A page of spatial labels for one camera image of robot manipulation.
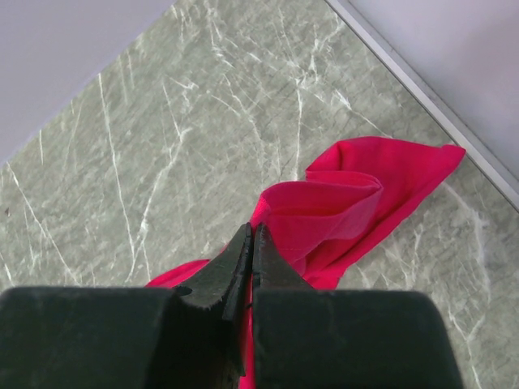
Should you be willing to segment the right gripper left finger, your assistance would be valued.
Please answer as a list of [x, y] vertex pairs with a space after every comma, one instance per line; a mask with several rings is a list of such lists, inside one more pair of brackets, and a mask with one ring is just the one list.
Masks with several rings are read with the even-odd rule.
[[4, 388], [235, 388], [246, 369], [251, 226], [166, 288], [1, 295]]

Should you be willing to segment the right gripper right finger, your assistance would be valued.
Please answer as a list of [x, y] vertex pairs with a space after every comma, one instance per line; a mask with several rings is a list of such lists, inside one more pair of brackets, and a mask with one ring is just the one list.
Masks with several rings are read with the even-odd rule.
[[318, 290], [255, 232], [252, 333], [258, 388], [460, 388], [444, 321], [415, 291]]

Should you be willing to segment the pink red t-shirt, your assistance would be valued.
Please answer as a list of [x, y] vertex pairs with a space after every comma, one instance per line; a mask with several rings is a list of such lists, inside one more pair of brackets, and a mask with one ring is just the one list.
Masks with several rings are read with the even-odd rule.
[[[235, 388], [255, 385], [252, 263], [264, 224], [281, 257], [313, 288], [340, 290], [345, 271], [386, 238], [461, 163], [465, 151], [380, 137], [342, 140], [318, 156], [301, 181], [260, 195], [251, 226], [250, 293], [246, 300], [246, 369]], [[152, 281], [176, 287], [211, 260], [177, 267]]]

